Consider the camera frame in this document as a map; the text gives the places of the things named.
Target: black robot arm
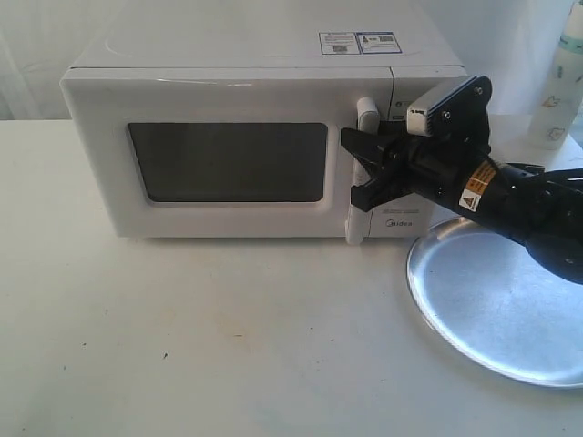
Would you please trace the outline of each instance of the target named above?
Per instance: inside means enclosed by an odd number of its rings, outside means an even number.
[[[583,284],[583,169],[495,162],[488,145],[487,77],[443,83],[415,101],[407,122],[341,141],[371,179],[352,188],[363,210],[410,193],[525,246],[544,268]]]

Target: midea logo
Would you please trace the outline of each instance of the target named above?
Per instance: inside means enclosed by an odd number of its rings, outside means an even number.
[[[412,221],[395,221],[393,219],[390,219],[390,220],[386,220],[385,225],[387,228],[394,228],[395,226],[409,227],[409,226],[413,226],[413,222]]]

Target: microwave door handle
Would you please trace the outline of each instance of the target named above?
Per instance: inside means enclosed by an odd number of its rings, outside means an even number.
[[[374,100],[370,97],[362,97],[356,103],[356,109],[358,111],[358,130],[376,135],[381,123],[381,114]],[[353,164],[353,186],[364,185],[369,179],[370,176],[366,169],[355,159]],[[345,223],[346,242],[348,244],[361,244],[363,239],[370,235],[372,215],[372,211],[363,212],[351,203],[348,209],[348,219]]]

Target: metal plate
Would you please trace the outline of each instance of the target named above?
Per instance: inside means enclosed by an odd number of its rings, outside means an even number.
[[[407,272],[429,324],[472,360],[531,384],[583,387],[583,286],[522,246],[456,218],[415,242]]]

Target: table surface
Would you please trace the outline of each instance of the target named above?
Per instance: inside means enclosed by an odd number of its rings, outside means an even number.
[[[523,117],[493,117],[501,158]],[[69,121],[0,122],[0,435],[579,436],[583,391],[474,364],[411,241],[120,239]],[[571,139],[528,160],[583,167]]]

